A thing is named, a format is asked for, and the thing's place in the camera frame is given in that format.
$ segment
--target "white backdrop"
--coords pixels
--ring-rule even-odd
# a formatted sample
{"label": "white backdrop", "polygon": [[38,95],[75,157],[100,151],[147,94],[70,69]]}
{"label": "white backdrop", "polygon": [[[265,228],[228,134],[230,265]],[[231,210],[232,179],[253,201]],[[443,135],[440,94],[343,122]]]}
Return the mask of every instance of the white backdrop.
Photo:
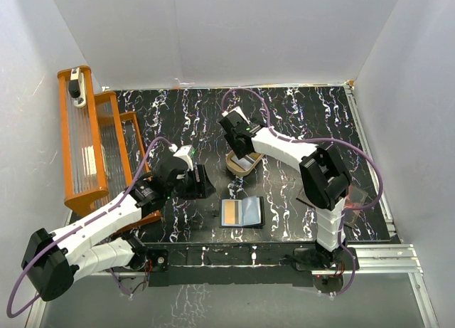
{"label": "white backdrop", "polygon": [[101,85],[355,79],[397,0],[54,0]]}
{"label": "white backdrop", "polygon": [[[30,235],[61,226],[63,165],[57,72],[86,64],[52,0],[0,0],[0,327]],[[14,311],[35,294],[26,278]]]}
{"label": "white backdrop", "polygon": [[441,328],[454,326],[455,0],[399,0],[355,96],[400,237]]}

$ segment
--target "tabletop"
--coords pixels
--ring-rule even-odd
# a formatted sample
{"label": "tabletop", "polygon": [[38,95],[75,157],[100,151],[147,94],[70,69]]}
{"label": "tabletop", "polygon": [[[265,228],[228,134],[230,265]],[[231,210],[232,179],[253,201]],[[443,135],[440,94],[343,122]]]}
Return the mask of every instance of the tabletop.
{"label": "tabletop", "polygon": [[[225,157],[231,150],[218,121],[220,101],[228,89],[120,90],[120,112],[135,111],[144,146],[156,136],[177,145],[192,144],[195,162],[204,164],[217,189],[209,199],[172,199],[161,210],[161,222],[141,229],[145,243],[256,243],[298,242],[316,239],[316,215],[312,208],[296,200],[302,188],[301,175],[290,166],[265,157],[248,176],[238,177],[226,169]],[[298,138],[334,137],[362,148],[343,86],[255,88],[266,101],[276,131]],[[244,90],[228,96],[230,108],[239,105],[247,116],[265,121],[261,102]],[[127,135],[130,158],[139,163],[134,135]],[[376,193],[367,162],[355,152],[338,148],[352,176],[354,191],[365,194],[365,203]],[[163,144],[152,149],[148,158],[153,168],[171,153]],[[266,222],[262,228],[222,228],[219,207],[222,199],[263,196]],[[382,209],[358,214],[352,227],[345,227],[348,240],[387,241],[390,239]]]}

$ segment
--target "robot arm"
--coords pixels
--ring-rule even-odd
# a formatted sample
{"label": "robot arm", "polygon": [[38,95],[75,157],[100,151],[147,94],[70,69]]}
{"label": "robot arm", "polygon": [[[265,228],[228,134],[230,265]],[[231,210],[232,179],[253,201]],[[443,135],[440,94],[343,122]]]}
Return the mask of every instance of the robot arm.
{"label": "robot arm", "polygon": [[[248,120],[239,107],[224,112],[220,124],[237,158],[252,152],[266,154],[300,171],[304,202],[314,207],[318,216],[316,242],[329,253],[337,250],[351,178],[336,148],[332,144],[292,143],[294,138],[277,134],[257,120]],[[344,239],[341,228],[341,242]]]}
{"label": "robot arm", "polygon": [[28,271],[27,276],[41,298],[53,300],[76,280],[92,273],[116,266],[131,266],[140,250],[135,237],[97,244],[120,228],[163,208],[171,197],[191,200],[205,199],[213,194],[215,188],[208,180],[205,167],[200,164],[193,166],[193,150],[191,146],[181,147],[154,173],[138,180],[129,194],[122,192],[89,216],[51,233],[44,228],[36,231],[28,242],[23,269],[46,246],[80,227],[51,248]]}

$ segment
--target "open book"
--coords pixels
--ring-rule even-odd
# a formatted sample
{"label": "open book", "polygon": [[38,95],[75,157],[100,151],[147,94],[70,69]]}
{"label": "open book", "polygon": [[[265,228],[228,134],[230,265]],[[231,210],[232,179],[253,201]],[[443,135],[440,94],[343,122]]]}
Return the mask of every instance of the open book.
{"label": "open book", "polygon": [[260,227],[265,224],[264,198],[226,199],[220,208],[222,227]]}

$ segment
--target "black and white marble surface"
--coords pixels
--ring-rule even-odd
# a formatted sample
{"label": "black and white marble surface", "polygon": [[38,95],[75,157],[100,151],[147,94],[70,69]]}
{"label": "black and white marble surface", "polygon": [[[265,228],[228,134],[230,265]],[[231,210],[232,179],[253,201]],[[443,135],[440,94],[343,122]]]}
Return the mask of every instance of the black and white marble surface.
{"label": "black and white marble surface", "polygon": [[[246,177],[232,175],[225,165],[230,148],[222,127],[220,101],[227,89],[121,90],[117,91],[120,112],[135,111],[144,146],[156,136],[165,136],[178,146],[192,144],[195,162],[205,164],[216,194],[197,201],[169,200],[161,210],[160,223],[142,228],[145,243],[259,243],[297,242],[316,239],[316,215],[312,208],[296,200],[302,187],[300,173],[271,157],[265,157]],[[353,114],[342,87],[255,89],[267,102],[275,130],[298,138],[335,137],[361,147]],[[253,95],[238,90],[229,105],[241,105],[243,112],[264,118],[265,111]],[[127,139],[130,159],[139,161],[137,144]],[[367,191],[365,202],[375,197],[366,161],[339,147],[353,177],[353,185]],[[153,169],[171,156],[162,144],[148,159]],[[261,228],[221,228],[221,199],[263,196],[266,225]],[[353,228],[345,227],[348,240],[387,241],[381,208],[360,213]]]}

